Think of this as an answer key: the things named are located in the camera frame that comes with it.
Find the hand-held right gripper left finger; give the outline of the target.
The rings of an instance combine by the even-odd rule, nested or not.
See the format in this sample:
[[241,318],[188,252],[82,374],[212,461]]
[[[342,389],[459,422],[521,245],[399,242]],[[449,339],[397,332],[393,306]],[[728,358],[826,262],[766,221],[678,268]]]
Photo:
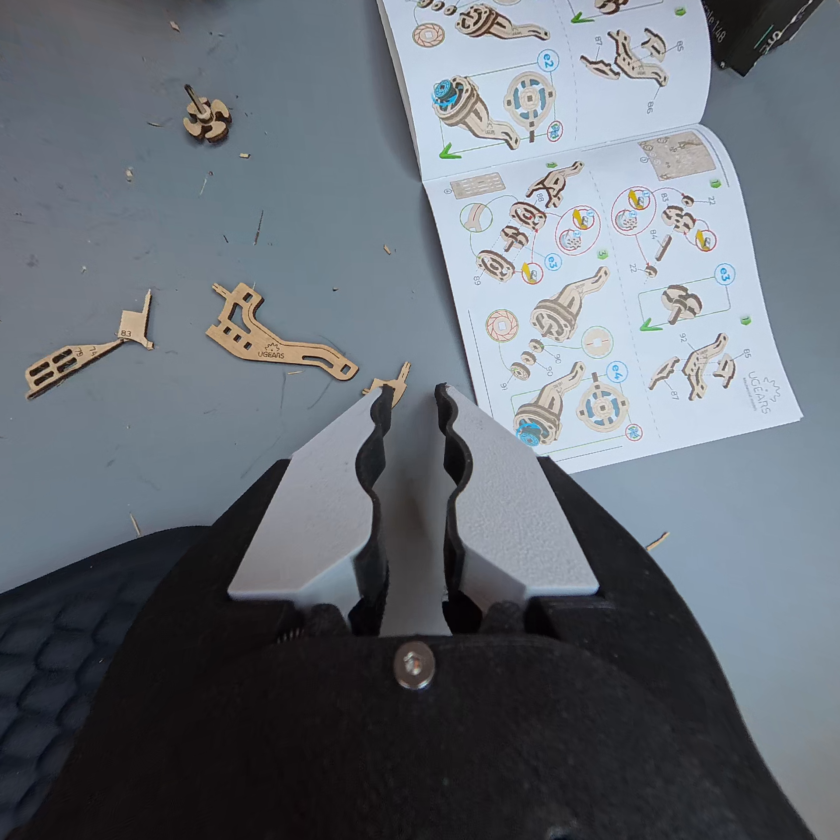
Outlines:
[[331,604],[354,634],[380,633],[389,570],[374,484],[394,394],[371,389],[294,453],[228,586],[232,599]]

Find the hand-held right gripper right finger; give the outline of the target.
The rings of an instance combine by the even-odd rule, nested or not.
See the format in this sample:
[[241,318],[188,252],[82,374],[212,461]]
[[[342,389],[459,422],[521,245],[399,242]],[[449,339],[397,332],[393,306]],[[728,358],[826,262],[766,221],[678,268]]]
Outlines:
[[444,469],[444,619],[474,633],[499,602],[593,595],[599,584],[532,450],[453,386],[435,388]]

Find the small curved wooden part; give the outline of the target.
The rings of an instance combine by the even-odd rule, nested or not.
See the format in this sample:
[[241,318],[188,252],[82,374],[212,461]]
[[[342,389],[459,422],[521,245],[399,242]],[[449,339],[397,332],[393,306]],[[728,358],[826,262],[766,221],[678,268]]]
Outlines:
[[403,363],[402,368],[396,378],[393,378],[391,380],[383,380],[379,377],[374,378],[371,385],[362,390],[362,395],[365,396],[370,394],[371,392],[374,392],[376,389],[381,389],[384,386],[389,386],[393,390],[392,408],[396,407],[396,405],[401,401],[405,393],[406,379],[410,373],[411,367],[411,362],[407,361]]

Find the long wooden bracket part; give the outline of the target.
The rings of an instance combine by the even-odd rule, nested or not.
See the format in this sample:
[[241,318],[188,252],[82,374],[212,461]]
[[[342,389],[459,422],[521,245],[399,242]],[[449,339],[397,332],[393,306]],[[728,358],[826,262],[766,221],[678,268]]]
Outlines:
[[214,283],[213,290],[225,303],[218,323],[206,330],[206,336],[227,352],[246,361],[316,366],[338,381],[353,379],[359,366],[340,351],[321,343],[286,341],[256,319],[264,298],[240,282],[234,290]]

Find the black teal model kit box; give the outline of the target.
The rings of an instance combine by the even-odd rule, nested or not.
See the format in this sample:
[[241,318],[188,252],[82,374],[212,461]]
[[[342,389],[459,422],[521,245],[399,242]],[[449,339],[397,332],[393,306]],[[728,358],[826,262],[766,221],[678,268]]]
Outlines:
[[821,1],[703,1],[711,54],[720,68],[746,76],[792,39]]

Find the black textured wrist rest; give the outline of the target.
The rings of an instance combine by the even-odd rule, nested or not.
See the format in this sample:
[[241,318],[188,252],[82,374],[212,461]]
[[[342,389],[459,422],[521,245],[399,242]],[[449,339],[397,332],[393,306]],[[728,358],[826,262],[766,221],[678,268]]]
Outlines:
[[143,605],[207,526],[155,532],[1,597],[1,838],[37,811]]

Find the white illustrated instruction booklet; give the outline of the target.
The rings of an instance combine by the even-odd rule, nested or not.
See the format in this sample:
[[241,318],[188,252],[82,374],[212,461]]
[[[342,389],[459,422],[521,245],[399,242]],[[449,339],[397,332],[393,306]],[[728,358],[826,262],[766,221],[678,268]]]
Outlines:
[[569,471],[802,419],[701,2],[377,6],[487,414]]

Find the wooden slotted bracket piece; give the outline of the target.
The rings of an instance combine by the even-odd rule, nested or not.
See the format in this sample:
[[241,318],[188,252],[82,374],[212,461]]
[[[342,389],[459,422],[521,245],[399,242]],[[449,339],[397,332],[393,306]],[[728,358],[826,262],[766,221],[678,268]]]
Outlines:
[[122,311],[117,339],[108,343],[72,344],[54,350],[33,366],[27,368],[25,379],[28,384],[26,398],[34,399],[53,388],[68,377],[80,372],[100,358],[110,354],[127,342],[136,342],[146,350],[154,348],[147,336],[152,294],[148,290],[141,311]]

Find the wooden propeller with axle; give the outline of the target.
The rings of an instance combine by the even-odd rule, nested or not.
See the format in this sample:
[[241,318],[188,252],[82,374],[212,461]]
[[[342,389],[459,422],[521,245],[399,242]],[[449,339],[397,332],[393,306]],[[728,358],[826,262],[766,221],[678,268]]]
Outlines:
[[187,117],[183,119],[185,130],[196,140],[209,143],[219,142],[228,136],[232,116],[227,106],[219,99],[208,100],[198,97],[194,89],[184,85],[191,103],[187,105]]

